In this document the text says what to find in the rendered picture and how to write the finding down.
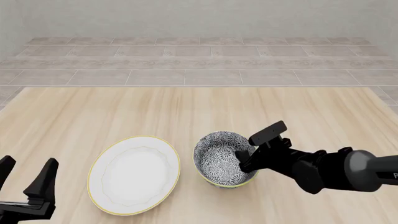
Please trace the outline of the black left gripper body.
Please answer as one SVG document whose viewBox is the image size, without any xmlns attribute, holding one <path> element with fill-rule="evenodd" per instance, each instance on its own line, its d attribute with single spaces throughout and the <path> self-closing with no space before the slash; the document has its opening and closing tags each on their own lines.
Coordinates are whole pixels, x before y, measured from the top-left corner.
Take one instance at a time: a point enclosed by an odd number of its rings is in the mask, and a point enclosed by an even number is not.
<svg viewBox="0 0 398 224">
<path fill-rule="evenodd" d="M 49 220 L 56 209 L 55 201 L 31 200 L 0 202 L 0 221 Z"/>
</svg>

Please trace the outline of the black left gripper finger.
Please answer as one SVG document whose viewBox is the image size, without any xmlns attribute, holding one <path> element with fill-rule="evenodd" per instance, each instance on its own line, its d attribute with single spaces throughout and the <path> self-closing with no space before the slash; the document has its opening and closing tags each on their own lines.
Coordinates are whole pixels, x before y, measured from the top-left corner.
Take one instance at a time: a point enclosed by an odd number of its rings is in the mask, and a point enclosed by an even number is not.
<svg viewBox="0 0 398 224">
<path fill-rule="evenodd" d="M 13 170 L 16 161 L 11 156 L 4 156 L 0 160 L 0 190 L 3 187 L 7 177 Z"/>
<path fill-rule="evenodd" d="M 50 158 L 35 180 L 23 191 L 28 196 L 29 205 L 55 203 L 55 179 L 58 165 L 55 158 Z"/>
</svg>

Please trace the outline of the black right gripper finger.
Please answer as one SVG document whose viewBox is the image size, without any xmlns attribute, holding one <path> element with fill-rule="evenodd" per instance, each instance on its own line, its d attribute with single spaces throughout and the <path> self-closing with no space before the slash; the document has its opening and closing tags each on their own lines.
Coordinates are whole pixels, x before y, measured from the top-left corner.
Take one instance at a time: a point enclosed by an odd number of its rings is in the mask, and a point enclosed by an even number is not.
<svg viewBox="0 0 398 224">
<path fill-rule="evenodd" d="M 250 158 L 249 151 L 235 151 L 234 154 L 240 164 L 244 164 Z"/>
</svg>

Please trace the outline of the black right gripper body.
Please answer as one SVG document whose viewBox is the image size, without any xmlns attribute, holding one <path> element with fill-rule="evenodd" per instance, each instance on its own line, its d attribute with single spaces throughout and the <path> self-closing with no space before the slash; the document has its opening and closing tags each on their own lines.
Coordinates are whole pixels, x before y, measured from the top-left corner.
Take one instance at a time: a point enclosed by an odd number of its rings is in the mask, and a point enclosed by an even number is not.
<svg viewBox="0 0 398 224">
<path fill-rule="evenodd" d="M 260 169 L 271 169 L 280 174 L 292 173 L 293 150 L 292 143 L 288 138 L 274 138 L 260 145 L 250 158 L 244 163 L 239 163 L 239 168 L 244 173 L 250 173 Z"/>
</svg>

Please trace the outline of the black and white patterned bowl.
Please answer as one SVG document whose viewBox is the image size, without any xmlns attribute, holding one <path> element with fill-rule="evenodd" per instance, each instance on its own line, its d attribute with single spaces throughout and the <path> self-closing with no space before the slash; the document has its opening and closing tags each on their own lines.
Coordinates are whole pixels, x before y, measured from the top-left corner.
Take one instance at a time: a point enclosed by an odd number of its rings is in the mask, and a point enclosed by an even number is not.
<svg viewBox="0 0 398 224">
<path fill-rule="evenodd" d="M 217 131 L 202 137 L 193 150 L 193 163 L 198 173 L 212 186 L 235 189 L 247 184 L 258 171 L 244 173 L 239 167 L 236 151 L 253 154 L 256 148 L 244 136 Z"/>
</svg>

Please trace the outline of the white plate with yellow rim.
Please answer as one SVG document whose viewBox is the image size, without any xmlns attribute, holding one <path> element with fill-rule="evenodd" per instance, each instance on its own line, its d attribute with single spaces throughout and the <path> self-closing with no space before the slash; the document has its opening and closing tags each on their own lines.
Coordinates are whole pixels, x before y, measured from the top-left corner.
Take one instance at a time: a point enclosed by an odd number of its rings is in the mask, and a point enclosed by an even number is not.
<svg viewBox="0 0 398 224">
<path fill-rule="evenodd" d="M 103 212 L 137 215 L 171 194 L 180 169 L 178 153 L 167 141 L 155 136 L 122 139 L 94 161 L 87 178 L 88 195 Z"/>
</svg>

